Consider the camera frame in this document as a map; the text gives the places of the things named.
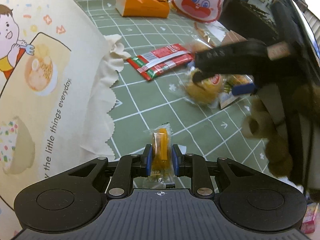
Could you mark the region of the right hand in brown sleeve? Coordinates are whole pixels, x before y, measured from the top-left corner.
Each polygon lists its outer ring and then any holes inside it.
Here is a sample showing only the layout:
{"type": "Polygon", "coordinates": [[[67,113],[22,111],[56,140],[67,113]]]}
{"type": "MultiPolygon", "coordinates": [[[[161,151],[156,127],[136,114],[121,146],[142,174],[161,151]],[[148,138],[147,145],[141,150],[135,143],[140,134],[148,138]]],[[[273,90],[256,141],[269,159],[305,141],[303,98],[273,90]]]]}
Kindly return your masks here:
{"type": "Polygon", "coordinates": [[[267,141],[265,155],[274,176],[300,185],[307,179],[309,188],[319,188],[319,87],[299,86],[287,99],[285,115],[276,86],[253,98],[242,133],[267,141]]]}

